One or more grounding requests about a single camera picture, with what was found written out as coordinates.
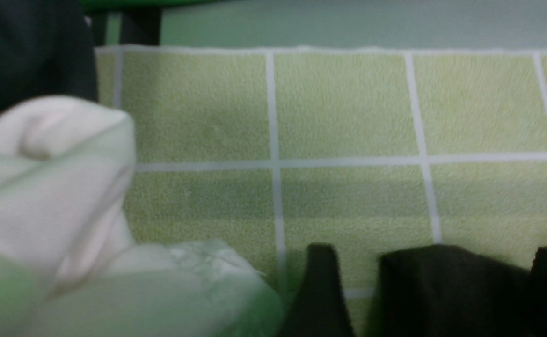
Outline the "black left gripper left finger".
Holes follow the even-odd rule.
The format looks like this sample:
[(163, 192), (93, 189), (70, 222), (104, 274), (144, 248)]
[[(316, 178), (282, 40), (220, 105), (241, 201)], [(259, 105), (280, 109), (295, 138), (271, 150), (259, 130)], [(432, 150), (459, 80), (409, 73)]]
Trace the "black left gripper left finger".
[(329, 244), (307, 248), (301, 286), (279, 329), (280, 337), (352, 337), (354, 329), (346, 307), (339, 260)]

